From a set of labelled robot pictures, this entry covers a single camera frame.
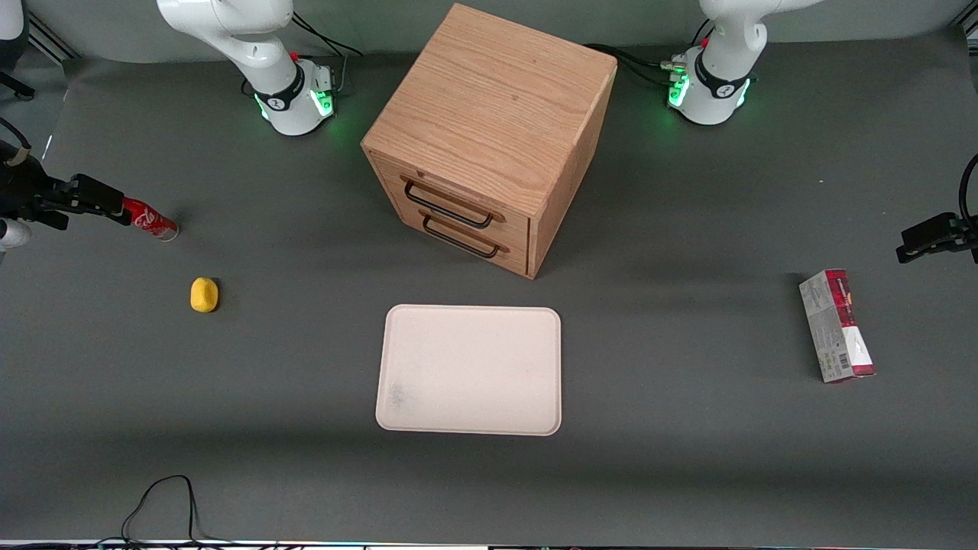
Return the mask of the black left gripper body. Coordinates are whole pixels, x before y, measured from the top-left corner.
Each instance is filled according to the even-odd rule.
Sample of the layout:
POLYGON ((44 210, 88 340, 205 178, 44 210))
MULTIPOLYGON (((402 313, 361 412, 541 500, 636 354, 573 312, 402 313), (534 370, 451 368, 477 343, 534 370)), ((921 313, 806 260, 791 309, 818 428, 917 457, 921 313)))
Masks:
POLYGON ((956 223, 958 227, 956 253, 969 251, 973 262, 978 264, 976 217, 969 217, 967 215, 958 216, 956 223))

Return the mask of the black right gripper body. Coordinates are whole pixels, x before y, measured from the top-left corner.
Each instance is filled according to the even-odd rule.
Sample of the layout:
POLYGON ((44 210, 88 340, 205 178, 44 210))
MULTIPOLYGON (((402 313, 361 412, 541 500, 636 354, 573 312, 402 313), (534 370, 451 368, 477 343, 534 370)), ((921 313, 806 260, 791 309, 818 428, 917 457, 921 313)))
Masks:
POLYGON ((71 181, 46 174, 39 161, 29 157, 13 166, 1 163, 1 216, 14 222, 37 222, 52 229, 69 226, 66 208, 73 202, 71 181))

